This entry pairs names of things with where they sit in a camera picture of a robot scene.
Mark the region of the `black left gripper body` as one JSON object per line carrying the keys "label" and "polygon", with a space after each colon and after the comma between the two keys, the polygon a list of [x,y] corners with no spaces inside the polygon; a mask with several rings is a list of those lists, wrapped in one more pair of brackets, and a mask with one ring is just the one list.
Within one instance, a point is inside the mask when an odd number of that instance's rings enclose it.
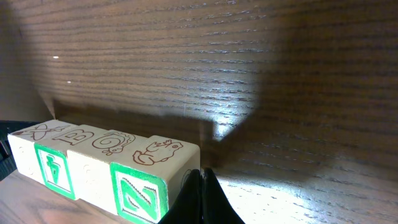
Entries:
{"label": "black left gripper body", "polygon": [[7,164],[3,164],[4,167],[10,165],[9,169],[17,169],[7,135],[35,124],[40,123],[30,121],[1,121],[1,162],[7,161]]}

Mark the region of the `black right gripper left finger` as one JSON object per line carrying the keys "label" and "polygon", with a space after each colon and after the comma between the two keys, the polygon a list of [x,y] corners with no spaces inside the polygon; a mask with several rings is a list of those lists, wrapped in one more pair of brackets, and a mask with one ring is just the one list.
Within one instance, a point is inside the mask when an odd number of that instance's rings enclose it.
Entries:
{"label": "black right gripper left finger", "polygon": [[191,171],[172,208],[159,224],[201,224],[201,175]]}

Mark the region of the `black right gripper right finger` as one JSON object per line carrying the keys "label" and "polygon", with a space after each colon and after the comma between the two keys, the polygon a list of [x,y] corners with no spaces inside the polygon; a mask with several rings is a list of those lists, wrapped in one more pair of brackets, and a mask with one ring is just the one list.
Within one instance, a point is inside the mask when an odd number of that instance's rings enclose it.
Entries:
{"label": "black right gripper right finger", "polygon": [[205,224],[244,224],[232,208],[215,173],[210,168],[204,169],[201,196]]}

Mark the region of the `wooden block with dots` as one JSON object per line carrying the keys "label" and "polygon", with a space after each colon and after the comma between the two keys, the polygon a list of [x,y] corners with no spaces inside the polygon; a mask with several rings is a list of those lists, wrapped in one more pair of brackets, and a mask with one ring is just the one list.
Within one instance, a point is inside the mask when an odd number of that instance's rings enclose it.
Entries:
{"label": "wooden block with dots", "polygon": [[53,119],[8,134],[7,139],[19,173],[44,184],[34,144],[74,127],[75,124]]}

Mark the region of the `wooden block green edge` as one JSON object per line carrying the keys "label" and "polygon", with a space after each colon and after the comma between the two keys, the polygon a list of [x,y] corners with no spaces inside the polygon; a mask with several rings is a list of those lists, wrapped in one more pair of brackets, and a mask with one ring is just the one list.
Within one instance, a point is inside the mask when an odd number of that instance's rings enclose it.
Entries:
{"label": "wooden block green edge", "polygon": [[105,129],[83,124],[37,141],[35,154],[45,186],[66,198],[77,200],[67,151],[83,149],[90,140],[105,132]]}

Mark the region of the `wooden block green picture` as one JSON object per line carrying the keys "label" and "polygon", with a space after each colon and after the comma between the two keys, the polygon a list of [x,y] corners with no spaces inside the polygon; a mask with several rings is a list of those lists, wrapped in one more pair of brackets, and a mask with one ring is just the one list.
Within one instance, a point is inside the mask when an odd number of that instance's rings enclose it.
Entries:
{"label": "wooden block green picture", "polygon": [[110,164],[118,215],[158,223],[194,169],[200,169],[198,145],[162,136],[143,140]]}

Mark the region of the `wooden block letter Y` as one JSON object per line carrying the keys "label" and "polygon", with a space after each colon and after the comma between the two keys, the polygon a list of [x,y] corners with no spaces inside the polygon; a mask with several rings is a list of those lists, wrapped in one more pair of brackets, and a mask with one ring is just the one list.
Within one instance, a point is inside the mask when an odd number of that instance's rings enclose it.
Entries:
{"label": "wooden block letter Y", "polygon": [[116,215],[110,164],[128,156],[146,140],[143,136],[96,128],[92,137],[67,151],[76,197]]}

